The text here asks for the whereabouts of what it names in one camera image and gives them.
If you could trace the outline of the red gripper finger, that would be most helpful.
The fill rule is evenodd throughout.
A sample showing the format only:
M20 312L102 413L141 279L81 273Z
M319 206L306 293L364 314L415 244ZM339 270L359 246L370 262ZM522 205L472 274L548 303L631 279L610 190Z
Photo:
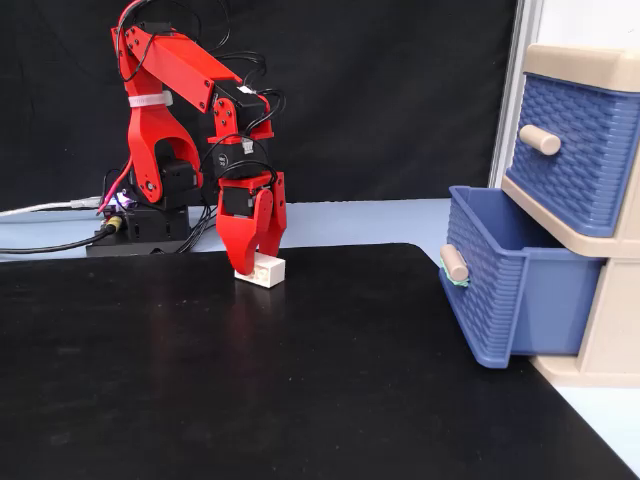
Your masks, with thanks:
M277 256L287 228L286 201L283 188L261 190L256 197L254 219L257 221L258 251Z
M249 275L254 269L258 227L253 218L218 214L216 231L236 272Z

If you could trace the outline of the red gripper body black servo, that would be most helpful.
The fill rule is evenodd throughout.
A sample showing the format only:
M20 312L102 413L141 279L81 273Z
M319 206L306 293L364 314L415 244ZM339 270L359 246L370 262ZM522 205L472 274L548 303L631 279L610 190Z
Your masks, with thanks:
M231 215L249 217L254 213L257 195L261 190L270 190L273 194L273 213L278 221L286 220L286 200L284 173L276 172L276 177L263 171L261 174L243 179L218 180L219 198L224 212Z

